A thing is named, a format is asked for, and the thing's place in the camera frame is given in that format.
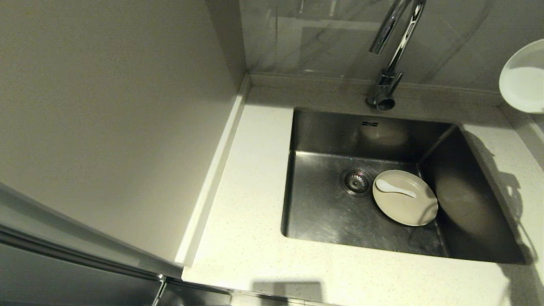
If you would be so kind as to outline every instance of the beige plate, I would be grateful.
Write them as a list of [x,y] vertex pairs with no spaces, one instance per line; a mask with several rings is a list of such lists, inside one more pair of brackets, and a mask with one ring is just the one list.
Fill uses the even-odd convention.
[[[395,187],[415,192],[416,198],[397,192],[382,192],[376,181],[382,179]],[[418,227],[431,222],[438,212],[438,201],[429,185],[417,176],[400,170],[380,173],[372,186],[378,207],[391,219]]]

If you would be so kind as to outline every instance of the speckled countertop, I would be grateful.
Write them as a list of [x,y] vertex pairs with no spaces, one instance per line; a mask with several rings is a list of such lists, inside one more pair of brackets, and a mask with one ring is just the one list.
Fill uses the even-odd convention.
[[[540,305],[544,174],[497,105],[477,91],[399,88],[397,106],[362,103],[364,84],[254,77],[198,253],[185,281],[339,305]],[[532,265],[457,260],[284,237],[293,107],[455,122],[518,217]],[[517,186],[511,184],[512,176]]]

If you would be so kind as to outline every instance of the chrome faucet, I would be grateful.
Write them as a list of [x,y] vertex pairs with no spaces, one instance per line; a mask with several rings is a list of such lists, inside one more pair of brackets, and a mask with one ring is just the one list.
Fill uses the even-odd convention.
[[[381,53],[410,1],[411,0],[395,0],[389,9],[387,16],[382,22],[380,30],[374,38],[374,42],[370,47],[370,52],[375,54]],[[400,39],[397,50],[395,51],[389,66],[380,71],[376,83],[372,86],[367,96],[368,106],[377,108],[381,111],[388,111],[395,106],[393,92],[404,74],[401,72],[397,76],[395,68],[397,67],[400,57],[403,55],[404,50],[406,49],[406,45],[410,41],[410,37],[412,37],[413,31],[416,29],[416,25],[421,18],[425,3],[426,0],[414,0],[412,15],[408,20],[408,25],[404,30],[403,37]]]

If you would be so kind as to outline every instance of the white spoon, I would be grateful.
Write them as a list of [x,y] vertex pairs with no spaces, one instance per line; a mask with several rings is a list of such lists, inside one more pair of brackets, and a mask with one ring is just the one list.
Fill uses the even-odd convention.
[[415,193],[408,191],[406,189],[395,187],[382,179],[378,179],[376,181],[376,187],[383,192],[398,192],[398,193],[406,194],[409,197],[416,198]]

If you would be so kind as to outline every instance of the stainless steel sink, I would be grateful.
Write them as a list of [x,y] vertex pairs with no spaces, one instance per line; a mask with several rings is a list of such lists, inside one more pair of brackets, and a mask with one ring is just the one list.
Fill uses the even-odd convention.
[[[391,169],[429,184],[440,205],[433,222],[402,225],[377,207],[373,180]],[[524,262],[462,132],[446,123],[295,110],[282,233],[396,252]]]

